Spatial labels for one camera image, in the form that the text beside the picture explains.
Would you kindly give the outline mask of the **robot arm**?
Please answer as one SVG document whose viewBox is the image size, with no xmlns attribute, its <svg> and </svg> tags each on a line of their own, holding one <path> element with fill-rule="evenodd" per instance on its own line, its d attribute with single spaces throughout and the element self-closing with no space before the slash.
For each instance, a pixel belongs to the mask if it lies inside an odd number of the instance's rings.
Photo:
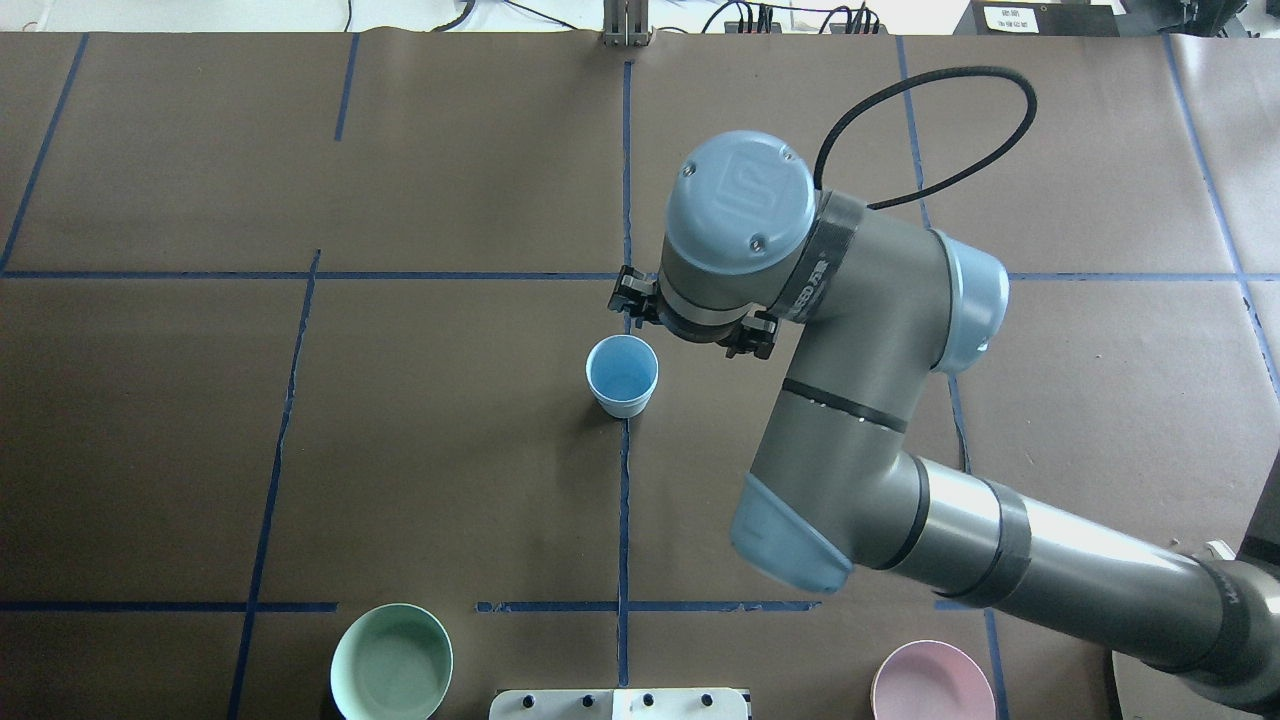
<svg viewBox="0 0 1280 720">
<path fill-rule="evenodd" d="M 933 373 L 997 334 L 1009 274 L 987 252 L 820 191 L 758 131 L 709 138 L 666 206 L 660 323 L 767 357 L 803 328 L 731 524 L 768 577 L 840 591 L 855 566 L 1101 644 L 1219 705 L 1277 716 L 1277 474 L 1234 559 L 1198 559 L 904 448 Z"/>
</svg>

